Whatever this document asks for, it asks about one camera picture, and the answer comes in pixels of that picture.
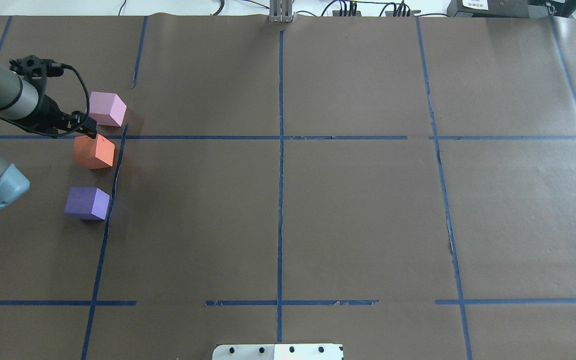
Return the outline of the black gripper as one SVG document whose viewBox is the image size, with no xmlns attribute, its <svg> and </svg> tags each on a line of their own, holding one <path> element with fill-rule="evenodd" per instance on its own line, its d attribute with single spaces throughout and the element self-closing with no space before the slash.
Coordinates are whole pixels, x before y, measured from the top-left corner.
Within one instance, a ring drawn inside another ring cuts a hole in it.
<svg viewBox="0 0 576 360">
<path fill-rule="evenodd" d="M 74 133 L 90 139 L 98 136 L 98 123 L 86 112 L 62 112 L 57 103 L 48 95 L 39 98 L 36 109 L 30 114 L 30 128 L 37 133 L 57 138 Z"/>
</svg>

